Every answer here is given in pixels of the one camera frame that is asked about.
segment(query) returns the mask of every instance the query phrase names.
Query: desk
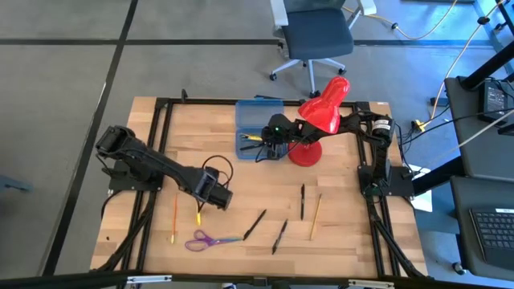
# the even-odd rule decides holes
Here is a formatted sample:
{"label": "desk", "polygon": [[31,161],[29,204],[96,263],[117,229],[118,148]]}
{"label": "desk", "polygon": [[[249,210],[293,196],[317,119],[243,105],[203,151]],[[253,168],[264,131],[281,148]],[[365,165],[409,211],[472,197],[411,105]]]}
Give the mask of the desk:
{"label": "desk", "polygon": [[[133,101],[128,127],[142,140],[149,135],[155,102],[153,97],[136,97]],[[374,112],[390,115],[386,103],[369,105]],[[297,107],[285,107],[284,110],[290,119],[297,117]],[[342,114],[349,112],[349,108],[341,108]],[[160,131],[161,127],[157,129],[158,136]],[[262,210],[267,209],[267,214],[245,242],[215,246],[201,253],[190,252],[185,249],[184,242],[199,228],[195,224],[196,202],[185,193],[178,195],[177,234],[175,244],[171,245],[173,197],[179,191],[174,181],[166,177],[153,215],[145,272],[377,277],[368,214],[359,193],[356,137],[343,134],[322,139],[324,151],[320,162],[303,168],[288,159],[258,164],[238,160],[234,152],[234,134],[234,105],[175,104],[165,154],[183,165],[201,166],[207,157],[215,154],[232,162],[235,172],[230,190],[234,196],[229,209],[224,212],[206,205],[202,210],[201,228],[210,236],[242,235]],[[401,164],[396,138],[390,147],[390,159],[394,165]],[[209,165],[229,172],[222,160],[213,159]],[[305,184],[303,221],[299,211],[302,184]],[[318,193],[323,194],[323,201],[316,237],[309,241]],[[91,268],[104,264],[127,234],[134,195],[134,192],[123,192],[108,203]],[[412,208],[401,197],[388,197],[388,203],[395,239],[410,261],[425,274]],[[271,255],[271,246],[286,218],[288,228],[276,254]],[[381,251],[386,273],[389,273],[389,258],[383,241]],[[137,250],[133,250],[129,268],[135,267],[136,257]]]}
{"label": "desk", "polygon": [[470,177],[452,177],[451,189],[459,220],[460,236],[457,238],[463,267],[473,275],[514,281],[514,272],[484,262],[469,214],[469,209],[477,206],[502,208],[513,206],[514,184]]}
{"label": "desk", "polygon": [[[464,90],[456,78],[444,80],[453,118],[478,113],[478,92]],[[477,117],[453,123],[459,143],[486,127],[488,123]],[[496,128],[488,129],[473,141],[460,148],[460,157],[432,170],[413,181],[416,194],[426,192],[450,180],[451,176],[469,176],[498,181],[514,181],[514,137],[498,134]]]}

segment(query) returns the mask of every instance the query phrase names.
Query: scissors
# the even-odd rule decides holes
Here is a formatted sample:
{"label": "scissors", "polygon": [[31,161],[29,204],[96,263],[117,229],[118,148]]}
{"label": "scissors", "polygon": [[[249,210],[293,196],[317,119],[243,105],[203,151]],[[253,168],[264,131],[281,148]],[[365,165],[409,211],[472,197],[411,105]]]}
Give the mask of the scissors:
{"label": "scissors", "polygon": [[207,234],[202,230],[194,231],[194,240],[190,240],[186,242],[186,249],[191,250],[193,252],[203,251],[210,246],[226,244],[229,242],[237,242],[242,241],[243,238],[211,238],[207,236]]}

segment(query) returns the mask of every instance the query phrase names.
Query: wooden table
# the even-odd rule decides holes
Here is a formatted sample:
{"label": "wooden table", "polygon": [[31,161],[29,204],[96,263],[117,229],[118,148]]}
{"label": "wooden table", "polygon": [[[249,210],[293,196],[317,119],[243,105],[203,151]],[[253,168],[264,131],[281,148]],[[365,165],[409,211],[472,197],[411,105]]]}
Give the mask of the wooden table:
{"label": "wooden table", "polygon": [[[136,97],[128,118],[128,127],[141,140],[146,140],[156,98]],[[387,103],[370,103],[371,110],[389,114]],[[297,107],[285,107],[289,119],[297,117]],[[350,113],[342,108],[341,114]],[[157,129],[156,147],[161,127]],[[347,133],[325,137],[321,160],[310,168],[281,161],[241,161],[235,156],[235,106],[210,104],[175,104],[165,154],[183,165],[201,166],[212,155],[221,154],[233,164],[230,182],[234,193],[227,211],[205,205],[202,225],[195,221],[196,202],[179,193],[175,182],[166,177],[158,194],[153,215],[145,272],[194,275],[254,275],[303,277],[377,277],[372,238],[365,200],[359,193],[357,166],[359,156],[356,137]],[[394,138],[390,159],[401,165],[398,143]],[[226,162],[209,163],[230,172]],[[300,187],[305,184],[305,216],[300,220]],[[169,241],[173,197],[178,195],[177,235]],[[323,194],[316,235],[309,233],[316,209],[316,198]],[[113,198],[105,210],[91,268],[105,263],[127,234],[134,192]],[[414,212],[400,197],[388,197],[394,237],[410,261],[426,273]],[[184,242],[201,228],[214,238],[242,236],[267,209],[261,223],[245,242],[214,246],[203,252],[191,252]],[[288,219],[279,249],[271,247],[284,221]],[[130,268],[135,267],[139,248],[136,240]],[[386,273],[390,273],[387,246],[381,240]]]}

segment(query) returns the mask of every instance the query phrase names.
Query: computer keyboard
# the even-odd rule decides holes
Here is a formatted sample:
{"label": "computer keyboard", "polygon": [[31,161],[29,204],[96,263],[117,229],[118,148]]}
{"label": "computer keyboard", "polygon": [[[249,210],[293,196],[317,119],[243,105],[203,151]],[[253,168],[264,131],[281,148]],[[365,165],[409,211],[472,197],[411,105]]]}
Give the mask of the computer keyboard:
{"label": "computer keyboard", "polygon": [[514,209],[470,210],[484,260],[514,270]]}

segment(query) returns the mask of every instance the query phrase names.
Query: black marker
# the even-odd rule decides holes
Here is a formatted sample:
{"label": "black marker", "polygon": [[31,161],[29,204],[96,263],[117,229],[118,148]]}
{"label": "black marker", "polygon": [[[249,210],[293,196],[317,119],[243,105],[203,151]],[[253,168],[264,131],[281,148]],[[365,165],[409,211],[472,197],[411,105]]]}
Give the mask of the black marker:
{"label": "black marker", "polygon": [[273,250],[271,254],[274,254],[276,252],[276,248],[279,246],[280,239],[282,238],[282,235],[284,234],[284,231],[286,230],[286,227],[288,226],[288,220],[284,222],[284,225],[282,226],[282,230],[280,230],[279,237],[276,239],[275,244],[273,244]]}
{"label": "black marker", "polygon": [[304,220],[304,205],[305,205],[305,184],[302,184],[302,208],[300,211],[300,220]]}
{"label": "black marker", "polygon": [[250,236],[251,232],[254,230],[255,226],[257,226],[257,224],[259,224],[260,222],[260,219],[262,219],[264,217],[264,214],[266,213],[266,210],[264,210],[260,216],[257,218],[257,220],[254,222],[253,225],[251,225],[250,229],[244,234],[243,236],[243,241],[246,240],[248,238],[248,236]]}

